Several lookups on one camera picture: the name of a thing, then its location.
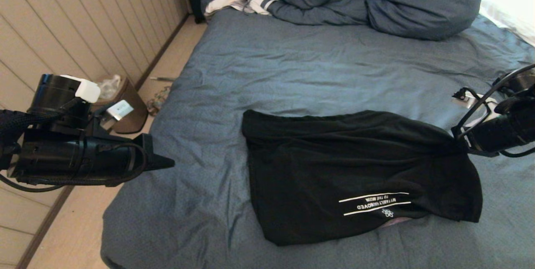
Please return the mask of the white pillow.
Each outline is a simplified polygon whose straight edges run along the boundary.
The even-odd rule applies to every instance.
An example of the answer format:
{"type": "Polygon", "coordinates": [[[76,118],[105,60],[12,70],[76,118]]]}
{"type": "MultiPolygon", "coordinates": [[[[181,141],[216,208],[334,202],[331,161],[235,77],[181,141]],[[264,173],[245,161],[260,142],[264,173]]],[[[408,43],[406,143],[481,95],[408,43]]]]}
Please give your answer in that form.
{"type": "Polygon", "coordinates": [[[481,0],[479,14],[535,48],[535,0],[481,0]]]}

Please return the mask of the blue bed sheet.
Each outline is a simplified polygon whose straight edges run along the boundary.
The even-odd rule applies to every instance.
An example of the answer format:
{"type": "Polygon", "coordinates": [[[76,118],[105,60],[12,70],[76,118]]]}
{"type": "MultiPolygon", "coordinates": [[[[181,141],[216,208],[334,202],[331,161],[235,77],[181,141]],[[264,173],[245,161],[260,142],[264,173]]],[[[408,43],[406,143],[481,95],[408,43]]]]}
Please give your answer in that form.
{"type": "Polygon", "coordinates": [[[535,48],[483,16],[439,42],[366,25],[301,26],[233,9],[216,13],[150,130],[174,168],[122,187],[103,216],[112,269],[535,269],[535,155],[472,155],[479,223],[438,216],[307,246],[262,235],[249,195],[247,109],[301,117],[393,112],[449,130],[501,74],[535,48]]]}

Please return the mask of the black moon print T-shirt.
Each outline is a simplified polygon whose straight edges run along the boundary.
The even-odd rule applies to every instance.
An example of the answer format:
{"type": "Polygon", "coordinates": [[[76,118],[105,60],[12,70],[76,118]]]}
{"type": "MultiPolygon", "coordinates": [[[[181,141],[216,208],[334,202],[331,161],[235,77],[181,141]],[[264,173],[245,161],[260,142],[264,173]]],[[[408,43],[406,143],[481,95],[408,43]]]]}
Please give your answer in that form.
{"type": "Polygon", "coordinates": [[[399,219],[477,223],[479,174],[445,130],[398,114],[242,117],[250,194],[266,240],[317,244],[399,219]]]}

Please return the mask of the brown trash bin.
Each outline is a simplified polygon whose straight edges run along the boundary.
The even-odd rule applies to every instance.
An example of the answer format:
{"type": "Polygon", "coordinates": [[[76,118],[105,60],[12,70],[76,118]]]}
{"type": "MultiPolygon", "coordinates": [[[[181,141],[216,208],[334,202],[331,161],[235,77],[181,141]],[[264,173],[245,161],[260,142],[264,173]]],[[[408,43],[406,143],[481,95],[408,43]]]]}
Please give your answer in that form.
{"type": "MultiPolygon", "coordinates": [[[[96,83],[104,78],[107,78],[108,76],[111,75],[101,77],[96,81],[96,83]]],[[[118,134],[137,133],[140,132],[143,126],[145,125],[145,122],[148,117],[148,111],[144,101],[141,99],[140,95],[138,94],[137,90],[132,85],[130,80],[126,77],[121,77],[122,82],[120,83],[119,91],[115,94],[115,96],[109,100],[97,100],[97,103],[92,105],[92,111],[99,109],[106,103],[112,101],[116,102],[118,100],[124,99],[134,108],[134,111],[121,121],[117,122],[113,126],[112,130],[118,134]]]]}

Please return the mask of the clear plastic bin liner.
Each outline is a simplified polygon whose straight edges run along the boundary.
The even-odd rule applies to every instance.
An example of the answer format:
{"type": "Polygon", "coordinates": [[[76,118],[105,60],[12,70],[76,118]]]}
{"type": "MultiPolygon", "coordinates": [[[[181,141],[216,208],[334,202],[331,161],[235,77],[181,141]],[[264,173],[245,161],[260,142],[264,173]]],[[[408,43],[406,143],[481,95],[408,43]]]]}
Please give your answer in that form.
{"type": "Polygon", "coordinates": [[[100,88],[100,100],[109,100],[115,96],[119,91],[120,83],[122,82],[122,77],[120,75],[114,74],[108,76],[107,78],[102,79],[96,84],[100,88]]]}

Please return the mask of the patterned item on floor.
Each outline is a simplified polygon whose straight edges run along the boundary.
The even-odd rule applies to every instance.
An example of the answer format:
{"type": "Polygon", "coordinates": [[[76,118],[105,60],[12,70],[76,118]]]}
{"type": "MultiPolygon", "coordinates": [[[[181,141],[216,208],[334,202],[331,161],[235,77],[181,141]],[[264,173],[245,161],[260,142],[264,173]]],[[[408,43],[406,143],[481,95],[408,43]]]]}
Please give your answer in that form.
{"type": "Polygon", "coordinates": [[[168,99],[171,86],[165,86],[162,90],[157,92],[153,98],[149,99],[146,103],[147,111],[149,115],[156,116],[161,111],[164,103],[168,99]]]}

